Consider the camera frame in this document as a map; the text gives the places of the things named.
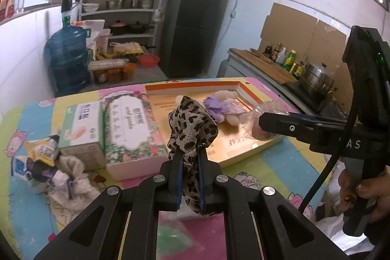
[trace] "plush doll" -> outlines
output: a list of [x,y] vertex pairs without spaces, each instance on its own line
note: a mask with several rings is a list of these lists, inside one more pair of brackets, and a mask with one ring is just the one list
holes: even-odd
[[218,124],[227,121],[232,126],[238,126],[239,117],[246,110],[236,101],[237,97],[237,92],[217,91],[213,96],[207,97],[203,104]]

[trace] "metal shelf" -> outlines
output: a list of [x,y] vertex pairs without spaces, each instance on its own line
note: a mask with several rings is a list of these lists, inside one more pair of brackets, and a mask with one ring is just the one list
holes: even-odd
[[140,34],[133,34],[133,33],[126,33],[125,35],[120,36],[109,36],[109,39],[124,39],[124,38],[151,38],[155,35],[151,35],[150,33],[140,33]]
[[82,13],[81,16],[91,16],[91,15],[99,15],[103,13],[127,13],[127,12],[146,12],[153,13],[155,9],[142,9],[142,8],[133,8],[133,9],[115,9],[115,10],[98,10],[92,13]]

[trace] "human hand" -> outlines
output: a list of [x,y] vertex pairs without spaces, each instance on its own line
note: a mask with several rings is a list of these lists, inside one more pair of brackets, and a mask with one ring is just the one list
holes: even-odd
[[378,197],[376,209],[371,213],[369,222],[376,222],[390,214],[390,175],[370,178],[358,184],[356,189],[351,187],[349,172],[344,170],[339,176],[340,208],[343,211],[353,206],[358,196],[361,198]]

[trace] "floral box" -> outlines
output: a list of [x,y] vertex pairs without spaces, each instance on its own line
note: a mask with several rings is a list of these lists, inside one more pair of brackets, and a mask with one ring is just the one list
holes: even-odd
[[148,96],[124,93],[105,103],[107,171],[118,181],[158,173],[168,152]]

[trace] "refrigerator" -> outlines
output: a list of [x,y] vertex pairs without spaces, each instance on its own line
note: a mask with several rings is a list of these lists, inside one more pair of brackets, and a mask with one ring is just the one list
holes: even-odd
[[168,0],[159,56],[171,78],[196,77],[210,56],[221,0]]

